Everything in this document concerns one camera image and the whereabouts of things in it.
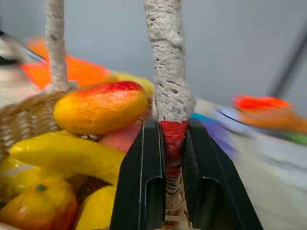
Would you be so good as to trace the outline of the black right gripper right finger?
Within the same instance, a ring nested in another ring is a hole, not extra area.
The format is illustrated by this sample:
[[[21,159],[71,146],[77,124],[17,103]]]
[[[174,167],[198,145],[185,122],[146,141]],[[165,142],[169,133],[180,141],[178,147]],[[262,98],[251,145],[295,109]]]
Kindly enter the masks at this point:
[[[189,120],[182,173],[194,229],[263,228],[232,160],[196,119]]]

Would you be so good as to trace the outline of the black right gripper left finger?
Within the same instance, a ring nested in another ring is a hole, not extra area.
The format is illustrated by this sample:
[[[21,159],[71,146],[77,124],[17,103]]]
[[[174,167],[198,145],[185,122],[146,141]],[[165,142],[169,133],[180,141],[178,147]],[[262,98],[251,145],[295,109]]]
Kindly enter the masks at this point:
[[[146,122],[119,171],[111,230],[157,230],[165,221],[164,138],[157,122]]]

